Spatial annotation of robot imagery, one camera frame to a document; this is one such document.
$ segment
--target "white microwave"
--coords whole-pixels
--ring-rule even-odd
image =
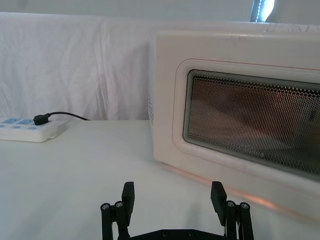
[[[164,31],[154,158],[320,223],[320,33]]]

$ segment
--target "white fabric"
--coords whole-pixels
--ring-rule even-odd
[[[320,26],[0,13],[0,118],[67,111],[93,120],[148,119],[149,41],[169,29],[319,32]]]

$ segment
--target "microwave window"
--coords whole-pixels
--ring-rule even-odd
[[[320,85],[194,69],[183,138],[320,180]]]

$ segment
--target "power strip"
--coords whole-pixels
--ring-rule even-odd
[[[57,136],[58,127],[54,121],[35,125],[32,119],[0,118],[0,140],[44,142]]]

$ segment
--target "table surface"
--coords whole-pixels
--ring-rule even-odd
[[[160,229],[222,235],[210,186],[156,162],[150,131],[144,120],[71,121],[43,143],[0,141],[0,239],[101,240],[100,205],[121,200],[129,181],[131,236]],[[319,225],[248,203],[256,240],[320,239]]]

